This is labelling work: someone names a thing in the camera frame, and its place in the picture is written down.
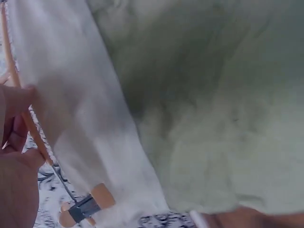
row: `hand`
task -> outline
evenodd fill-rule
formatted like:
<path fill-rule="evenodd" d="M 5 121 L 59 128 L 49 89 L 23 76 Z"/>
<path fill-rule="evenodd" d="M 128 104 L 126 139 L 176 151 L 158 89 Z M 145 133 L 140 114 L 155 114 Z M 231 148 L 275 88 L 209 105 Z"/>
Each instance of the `hand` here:
<path fill-rule="evenodd" d="M 0 109 L 5 108 L 2 120 L 0 115 L 2 147 L 5 145 L 0 149 L 0 227 L 32 228 L 37 216 L 37 172 L 44 159 L 36 149 L 21 154 L 28 130 L 20 115 L 29 108 L 34 95 L 34 88 L 0 85 Z"/>

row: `white cord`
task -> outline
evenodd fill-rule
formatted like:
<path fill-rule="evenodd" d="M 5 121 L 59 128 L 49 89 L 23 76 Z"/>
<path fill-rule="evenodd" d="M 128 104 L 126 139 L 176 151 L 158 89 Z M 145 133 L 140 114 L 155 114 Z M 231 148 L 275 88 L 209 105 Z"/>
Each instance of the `white cord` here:
<path fill-rule="evenodd" d="M 189 214 L 197 228 L 209 228 L 206 220 L 197 211 L 192 210 Z"/>

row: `finger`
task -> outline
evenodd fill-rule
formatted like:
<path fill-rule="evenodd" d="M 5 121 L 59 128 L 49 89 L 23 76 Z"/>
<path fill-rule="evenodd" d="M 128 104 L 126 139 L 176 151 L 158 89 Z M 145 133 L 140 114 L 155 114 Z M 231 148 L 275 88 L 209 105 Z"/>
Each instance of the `finger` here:
<path fill-rule="evenodd" d="M 9 139 L 9 136 L 10 136 L 11 132 L 13 131 L 13 126 L 14 126 L 14 118 L 9 119 L 4 123 L 3 139 L 2 139 L 2 144 L 1 144 L 2 147 Z"/>
<path fill-rule="evenodd" d="M 0 89 L 3 91 L 6 105 L 5 120 L 26 111 L 34 100 L 33 87 L 23 89 L 0 85 Z"/>
<path fill-rule="evenodd" d="M 30 168 L 38 171 L 39 168 L 44 164 L 45 160 L 42 157 L 41 153 L 37 149 L 29 149 L 21 156 L 25 159 L 26 163 L 29 165 Z"/>
<path fill-rule="evenodd" d="M 14 125 L 13 125 L 12 132 L 19 135 L 22 138 L 25 138 L 25 139 L 27 138 L 28 128 L 21 115 L 17 115 L 14 118 Z"/>
<path fill-rule="evenodd" d="M 12 126 L 6 123 L 8 126 L 4 128 L 2 146 L 7 142 L 7 146 L 3 149 L 5 153 L 16 151 L 21 153 L 27 140 L 28 130 L 23 118 L 18 115 L 13 118 L 13 122 Z"/>
<path fill-rule="evenodd" d="M 12 146 L 9 145 L 8 143 L 5 145 L 5 148 L 1 150 L 0 154 L 8 154 L 12 152 L 16 152 L 17 150 Z"/>

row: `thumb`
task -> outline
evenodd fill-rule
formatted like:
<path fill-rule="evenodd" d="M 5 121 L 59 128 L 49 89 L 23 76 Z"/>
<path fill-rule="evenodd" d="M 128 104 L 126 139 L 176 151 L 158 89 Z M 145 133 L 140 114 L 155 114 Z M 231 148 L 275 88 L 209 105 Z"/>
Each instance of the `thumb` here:
<path fill-rule="evenodd" d="M 23 156 L 23 159 L 25 159 L 30 168 L 37 171 L 45 162 L 45 159 L 40 151 L 34 148 L 27 150 L 21 156 Z"/>

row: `wooden knob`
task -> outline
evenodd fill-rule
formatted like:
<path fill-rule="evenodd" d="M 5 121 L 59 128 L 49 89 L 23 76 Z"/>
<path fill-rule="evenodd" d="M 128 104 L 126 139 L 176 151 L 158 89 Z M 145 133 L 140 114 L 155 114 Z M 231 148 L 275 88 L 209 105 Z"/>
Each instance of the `wooden knob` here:
<path fill-rule="evenodd" d="M 65 228 L 70 228 L 76 225 L 76 222 L 74 221 L 68 210 L 64 210 L 63 212 L 60 213 L 59 223 L 61 226 Z"/>
<path fill-rule="evenodd" d="M 92 219 L 92 218 L 86 218 L 86 220 L 88 221 L 88 223 L 90 223 L 90 225 L 91 225 L 92 227 L 96 225 L 96 222 L 95 222 L 94 219 Z"/>
<path fill-rule="evenodd" d="M 70 208 L 71 208 L 71 206 L 70 206 L 69 202 L 63 202 L 61 204 L 61 207 L 60 207 L 60 212 L 63 212 L 65 210 L 69 210 Z"/>
<path fill-rule="evenodd" d="M 91 191 L 92 197 L 95 199 L 98 206 L 102 209 L 109 208 L 115 205 L 115 200 L 104 184 L 96 185 Z"/>

